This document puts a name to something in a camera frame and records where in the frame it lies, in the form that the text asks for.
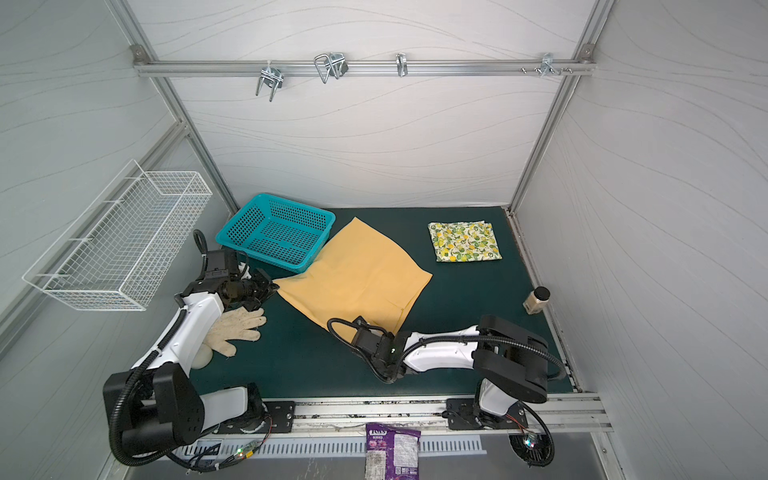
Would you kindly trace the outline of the tan yellow skirt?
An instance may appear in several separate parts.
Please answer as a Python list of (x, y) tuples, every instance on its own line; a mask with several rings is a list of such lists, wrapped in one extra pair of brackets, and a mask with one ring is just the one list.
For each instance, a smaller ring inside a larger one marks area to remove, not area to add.
[(361, 317), (396, 333), (431, 279), (398, 244), (354, 218), (305, 272), (276, 284), (284, 300), (323, 329), (334, 318)]

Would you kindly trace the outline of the lemon print skirt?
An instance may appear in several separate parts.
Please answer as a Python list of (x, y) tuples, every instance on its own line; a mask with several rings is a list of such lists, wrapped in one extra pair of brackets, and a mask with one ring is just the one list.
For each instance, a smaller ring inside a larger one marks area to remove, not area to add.
[(497, 261), (502, 255), (493, 226), (485, 221), (428, 224), (436, 260), (440, 263)]

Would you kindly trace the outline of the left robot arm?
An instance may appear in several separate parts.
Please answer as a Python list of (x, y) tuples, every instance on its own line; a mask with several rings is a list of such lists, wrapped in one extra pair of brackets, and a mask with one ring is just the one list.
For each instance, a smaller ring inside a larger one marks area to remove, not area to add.
[(201, 395), (189, 373), (214, 323), (230, 303), (253, 312), (277, 289), (261, 269), (206, 274), (176, 295), (178, 309), (159, 339), (134, 366), (103, 387), (113, 456), (137, 467), (195, 443), (222, 424), (261, 427), (268, 410), (255, 384)]

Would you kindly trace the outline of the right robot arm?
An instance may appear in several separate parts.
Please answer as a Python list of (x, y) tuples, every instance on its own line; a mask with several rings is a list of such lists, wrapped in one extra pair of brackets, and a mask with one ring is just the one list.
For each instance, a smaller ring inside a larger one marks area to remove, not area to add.
[(481, 377), (475, 408), (497, 418), (520, 402), (545, 403), (549, 383), (567, 375), (545, 339), (493, 315), (447, 333), (394, 334), (362, 317), (331, 319), (327, 328), (385, 384), (432, 370), (475, 371)]

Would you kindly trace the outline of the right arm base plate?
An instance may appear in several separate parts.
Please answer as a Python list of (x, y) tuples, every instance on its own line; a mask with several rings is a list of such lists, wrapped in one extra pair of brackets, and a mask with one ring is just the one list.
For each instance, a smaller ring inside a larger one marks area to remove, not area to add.
[(452, 431), (465, 430), (526, 430), (528, 420), (520, 402), (512, 403), (504, 415), (495, 415), (480, 408), (478, 398), (454, 397), (446, 400), (442, 417)]

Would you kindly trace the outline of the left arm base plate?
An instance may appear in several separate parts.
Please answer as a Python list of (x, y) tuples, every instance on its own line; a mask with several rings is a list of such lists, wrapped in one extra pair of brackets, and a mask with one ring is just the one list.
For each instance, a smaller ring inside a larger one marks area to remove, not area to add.
[(293, 401), (266, 401), (244, 414), (220, 424), (215, 433), (229, 435), (265, 435), (290, 433), (293, 428)]

